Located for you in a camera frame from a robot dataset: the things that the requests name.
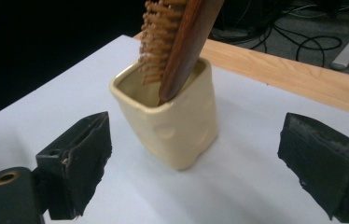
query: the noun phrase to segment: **cream ceramic cup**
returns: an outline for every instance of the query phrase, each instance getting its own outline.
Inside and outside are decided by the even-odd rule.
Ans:
[[[141,65],[118,74],[110,90],[142,144],[166,165],[187,169],[217,136],[211,65],[200,58],[183,89],[160,106],[160,83],[142,86]]]

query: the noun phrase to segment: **brush bristles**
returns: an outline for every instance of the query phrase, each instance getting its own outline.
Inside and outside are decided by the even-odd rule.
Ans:
[[[139,62],[143,83],[161,81],[187,0],[146,1]]]

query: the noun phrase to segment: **white table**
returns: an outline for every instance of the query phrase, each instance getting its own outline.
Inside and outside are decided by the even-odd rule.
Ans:
[[[349,136],[348,112],[214,67],[219,136],[190,169],[171,170],[144,149],[108,90],[138,48],[121,36],[0,111],[0,170],[33,170],[35,154],[75,122],[109,113],[113,154],[84,217],[58,222],[46,213],[47,223],[339,223],[277,150],[287,112]]]

